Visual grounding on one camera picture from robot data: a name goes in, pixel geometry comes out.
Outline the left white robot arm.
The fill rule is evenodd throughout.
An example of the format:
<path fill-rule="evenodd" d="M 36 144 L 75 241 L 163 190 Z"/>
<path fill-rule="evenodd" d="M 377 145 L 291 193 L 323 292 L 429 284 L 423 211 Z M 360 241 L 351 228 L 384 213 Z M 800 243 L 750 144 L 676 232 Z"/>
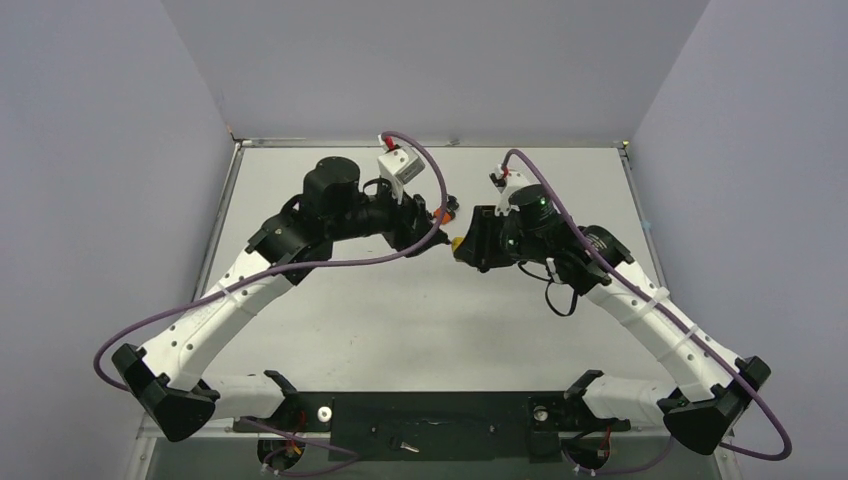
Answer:
<path fill-rule="evenodd" d="M 185 440 L 223 418 L 259 418 L 275 430 L 295 423 L 294 387 L 281 374 L 214 378 L 206 370 L 265 307 L 330 265 L 336 243 L 379 235 L 395 257 L 412 257 L 446 242 L 424 199 L 405 190 L 425 162 L 394 149 L 377 164 L 369 193 L 354 161 L 321 159 L 301 192 L 263 222 L 202 298 L 173 313 L 160 334 L 113 353 L 124 384 L 168 440 Z"/>

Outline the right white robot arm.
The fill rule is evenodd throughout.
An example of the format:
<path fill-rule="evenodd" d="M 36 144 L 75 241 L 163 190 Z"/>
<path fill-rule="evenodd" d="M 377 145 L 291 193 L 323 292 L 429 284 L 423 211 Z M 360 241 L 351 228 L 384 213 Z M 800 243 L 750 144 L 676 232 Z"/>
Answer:
<path fill-rule="evenodd" d="M 543 186 L 522 187 L 507 204 L 506 210 L 475 207 L 467 234 L 454 242 L 454 259 L 482 273 L 521 263 L 544 266 L 550 282 L 607 312 L 672 378 L 663 383 L 587 371 L 564 393 L 566 418 L 578 427 L 611 420 L 662 426 L 689 450 L 713 453 L 770 367 L 711 339 L 617 238 L 597 225 L 572 226 Z"/>

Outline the yellow padlock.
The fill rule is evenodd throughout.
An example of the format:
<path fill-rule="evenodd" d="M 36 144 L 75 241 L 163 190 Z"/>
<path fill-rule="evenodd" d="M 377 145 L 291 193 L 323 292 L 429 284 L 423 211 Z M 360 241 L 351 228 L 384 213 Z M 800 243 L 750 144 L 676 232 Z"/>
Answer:
<path fill-rule="evenodd" d="M 462 245 L 462 243 L 463 243 L 463 241 L 464 241 L 464 240 L 465 240 L 465 238 L 464 238 L 464 237 L 455 237 L 455 238 L 453 238 L 453 239 L 451 240 L 451 251 L 452 251 L 452 252 L 456 252 L 456 251 L 460 248 L 460 246 Z"/>

